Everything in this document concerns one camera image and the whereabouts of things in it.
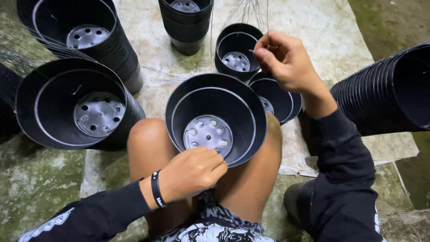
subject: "thigh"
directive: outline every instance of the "thigh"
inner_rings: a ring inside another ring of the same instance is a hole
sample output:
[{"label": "thigh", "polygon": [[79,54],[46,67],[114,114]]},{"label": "thigh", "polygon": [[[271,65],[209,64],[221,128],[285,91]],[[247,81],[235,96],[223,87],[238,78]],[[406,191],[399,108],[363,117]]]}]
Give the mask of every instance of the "thigh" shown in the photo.
[{"label": "thigh", "polygon": [[248,162],[228,169],[217,183],[216,200],[246,221],[261,222],[281,157],[281,127],[275,116],[267,114],[267,134],[263,145]]},{"label": "thigh", "polygon": [[[130,179],[150,177],[163,169],[179,151],[167,133],[166,124],[158,118],[147,118],[136,123],[130,131],[127,150]],[[193,213],[190,200],[176,201],[145,216],[151,236],[161,235],[184,223]]]}]

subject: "black plastic pot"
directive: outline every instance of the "black plastic pot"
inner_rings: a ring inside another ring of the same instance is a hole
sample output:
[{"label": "black plastic pot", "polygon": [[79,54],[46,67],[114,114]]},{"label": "black plastic pot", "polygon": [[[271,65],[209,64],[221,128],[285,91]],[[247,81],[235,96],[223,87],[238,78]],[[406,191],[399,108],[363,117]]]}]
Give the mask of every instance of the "black plastic pot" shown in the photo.
[{"label": "black plastic pot", "polygon": [[261,31],[248,24],[233,24],[221,31],[215,47],[215,67],[218,72],[249,80],[260,70],[252,51],[263,37]]},{"label": "black plastic pot", "polygon": [[16,95],[18,123],[32,140],[56,149],[123,150],[142,107],[109,68],[60,59],[30,73]]},{"label": "black plastic pot", "polygon": [[275,115],[281,125],[294,119],[301,110],[301,95],[284,91],[269,72],[258,72],[248,85],[260,97],[266,113]]},{"label": "black plastic pot", "polygon": [[231,168],[258,151],[267,121],[260,99],[243,82],[224,74],[202,74],[173,91],[166,126],[181,152],[197,146],[217,149]]},{"label": "black plastic pot", "polygon": [[213,0],[158,0],[164,28],[177,51],[197,53],[209,29]]},{"label": "black plastic pot", "polygon": [[18,15],[30,32],[59,58],[78,50],[112,69],[132,94],[143,78],[111,0],[19,0]]},{"label": "black plastic pot", "polygon": [[315,180],[291,185],[284,193],[284,205],[289,217],[313,236],[310,209],[315,194]]},{"label": "black plastic pot", "polygon": [[331,93],[362,136],[430,130],[430,44],[379,60]]},{"label": "black plastic pot", "polygon": [[12,107],[21,80],[22,77],[0,63],[0,144],[20,131]]}]

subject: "pot base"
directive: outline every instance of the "pot base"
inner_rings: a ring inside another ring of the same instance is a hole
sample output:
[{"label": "pot base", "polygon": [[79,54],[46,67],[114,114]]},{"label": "pot base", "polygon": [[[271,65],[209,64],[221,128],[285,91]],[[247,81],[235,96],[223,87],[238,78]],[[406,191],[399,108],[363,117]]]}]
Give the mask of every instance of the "pot base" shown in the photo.
[{"label": "pot base", "polygon": [[142,74],[140,73],[139,62],[137,63],[137,68],[133,73],[132,77],[130,77],[128,80],[124,82],[124,86],[132,95],[135,95],[140,91],[140,89],[142,89],[143,77],[142,77]]},{"label": "pot base", "polygon": [[181,12],[198,12],[199,6],[190,0],[176,0],[170,6]]},{"label": "pot base", "polygon": [[222,61],[226,66],[235,71],[249,71],[251,65],[249,64],[248,58],[241,52],[230,52],[227,53]]},{"label": "pot base", "polygon": [[206,146],[216,149],[222,157],[228,155],[233,146],[233,135],[228,124],[215,115],[199,116],[187,125],[184,132],[185,148]]},{"label": "pot base", "polygon": [[74,28],[67,35],[67,46],[69,49],[85,49],[93,47],[109,37],[106,29],[96,25],[81,25]]},{"label": "pot base", "polygon": [[201,48],[201,44],[206,36],[194,42],[180,42],[172,38],[170,35],[169,37],[170,37],[170,40],[172,41],[173,46],[179,53],[181,53],[184,56],[192,56],[197,52],[199,52]]},{"label": "pot base", "polygon": [[271,115],[274,115],[274,110],[272,104],[269,102],[269,100],[265,99],[262,96],[259,96],[261,104],[263,104],[264,111],[266,113],[270,113]]},{"label": "pot base", "polygon": [[124,104],[111,93],[94,92],[84,96],[75,106],[76,126],[92,137],[107,137],[120,124]]}]

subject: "black long sleeve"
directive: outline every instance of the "black long sleeve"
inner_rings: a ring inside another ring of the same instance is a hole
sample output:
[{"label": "black long sleeve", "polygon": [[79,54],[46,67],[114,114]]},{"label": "black long sleeve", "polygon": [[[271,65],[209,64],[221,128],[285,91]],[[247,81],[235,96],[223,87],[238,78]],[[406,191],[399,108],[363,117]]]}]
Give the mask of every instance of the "black long sleeve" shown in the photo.
[{"label": "black long sleeve", "polygon": [[109,241],[150,211],[136,181],[70,203],[46,223],[23,234],[19,242]]},{"label": "black long sleeve", "polygon": [[340,109],[309,120],[319,157],[310,216],[315,241],[382,242],[378,194],[370,188],[375,168],[355,124]]}]

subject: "person's left hand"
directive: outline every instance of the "person's left hand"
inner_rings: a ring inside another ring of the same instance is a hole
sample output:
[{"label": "person's left hand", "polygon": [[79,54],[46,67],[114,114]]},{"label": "person's left hand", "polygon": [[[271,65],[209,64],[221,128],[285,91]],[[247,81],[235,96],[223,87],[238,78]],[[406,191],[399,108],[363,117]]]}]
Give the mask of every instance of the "person's left hand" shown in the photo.
[{"label": "person's left hand", "polygon": [[213,187],[227,172],[228,165],[215,149],[205,146],[175,156],[160,171],[160,193],[164,202],[184,199]]}]

